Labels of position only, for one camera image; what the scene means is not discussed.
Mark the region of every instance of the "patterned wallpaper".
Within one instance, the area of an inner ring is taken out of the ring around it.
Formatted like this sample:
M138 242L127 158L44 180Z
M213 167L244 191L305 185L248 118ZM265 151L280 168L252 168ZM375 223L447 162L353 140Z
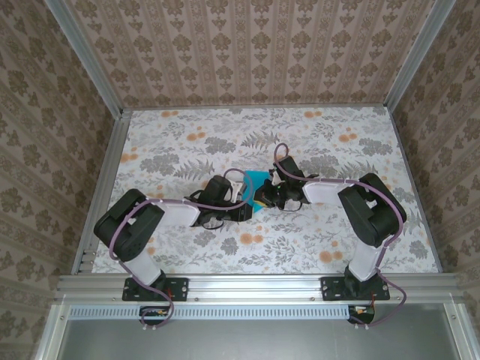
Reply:
M0 1L0 359L30 359L113 120L43 1Z
M67 0L124 107L382 103L434 0Z
M394 117L440 260L480 334L480 1L457 0Z

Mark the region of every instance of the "purple cable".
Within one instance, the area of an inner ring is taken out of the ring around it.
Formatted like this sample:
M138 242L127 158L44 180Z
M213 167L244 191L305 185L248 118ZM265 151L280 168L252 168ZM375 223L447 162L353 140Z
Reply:
M368 189L369 191L375 193L376 195L378 195L379 197L382 198L382 200L384 200L388 206L391 207L391 209L393 210L393 212L395 213L395 215L397 216L397 219L398 219L398 231L389 239L385 242L385 244L383 245L382 247L382 250L380 251L380 255L378 257L378 260L376 261L376 264L375 264L375 269L376 269L376 273L378 274L378 276L383 280L385 281L388 285L394 287L395 289L397 289L398 291L400 291L403 295L403 298L400 302L400 304L398 304L398 306L391 312L389 313L387 316L383 317L382 319L380 320L377 320L377 321L374 321L370 324L365 324L364 322L362 322L360 319L357 319L356 317L354 316L351 316L352 319L354 319L355 321L357 321L358 323L360 323L360 325L364 326L364 327L371 327L371 326L377 326L383 322L385 322L386 320L388 320L390 317L392 317L393 315L395 315L400 309L401 307L405 304L405 301L407 300L407 293L405 292L405 290L403 290L401 287L399 287L398 285L392 283L390 280L388 280L385 276L383 276L383 274L381 274L380 272L380 264L382 263L382 260L383 260L383 257L385 256L385 253L387 251L387 247L392 243L394 242L396 239L398 239L398 237L401 235L403 229L404 229L404 219L402 218L402 215L401 213L398 211L397 207L395 206L395 204L384 194L382 193L381 191L377 190L375 187L372 187L368 184L364 184L363 182L360 182L360 181L356 181L356 180L349 180L349 179L342 179L342 178L302 178L300 176L295 176L293 174L290 174L289 172L287 172L279 163L278 159L277 159L277 153L278 153L278 149L283 146L285 148L285 156L288 156L288 153L289 153L289 149L288 149L288 145L285 143L285 142L281 142L280 144L277 145L277 147L275 148L274 150L274 153L273 153L273 156L274 156L274 162L275 162L275 165L277 166L277 168L282 172L284 173L286 176L289 176L290 178L292 179L296 179L296 180L299 180L301 182L334 182L334 183L347 183L347 184L354 184L354 185L358 185L358 186L362 186L363 188L366 188Z
M153 293L157 293L160 296L162 296L165 300L169 302L169 313L166 316L166 318L161 322L160 324L156 325L155 328L160 328L161 326L165 326L168 321L172 318L173 316L173 311L175 309L175 306L173 304L172 299L163 291L160 291L159 289L155 289L154 287L151 287L145 283L143 283L138 277L136 277L130 269L122 262L119 260L119 258L115 255L113 248L115 247L115 243L117 241L117 238L120 235L120 232L123 230L127 222L144 206L147 206L148 204L153 204L153 203L167 203L167 204L187 204L191 206L195 206L197 208L204 208L204 209L211 209L211 210L221 210L221 211L228 211L228 210L234 210L241 208L243 205L245 205L248 200L254 195L254 183L252 182L251 177L243 170L232 168L228 169L224 174L223 177L226 177L228 173L236 171L237 173L243 174L243 176L248 180L248 195L247 199L243 200L239 204L232 205L232 206L226 206L226 207L220 207L220 206L212 206L212 205L204 205L204 204L197 204L195 202L191 202L188 200L174 200L174 199L147 199L141 202L139 205L135 206L123 219L123 221L120 223L118 226L117 230L113 233L112 240L110 240L110 244L108 247L108 254L110 255L110 258L112 260L118 261L120 266L127 271L128 274L144 289L147 289L149 291L152 291ZM156 311L157 309L154 308L147 308L142 312L142 316L140 319L140 322L142 323L143 326L147 326L145 324L145 315L149 312Z

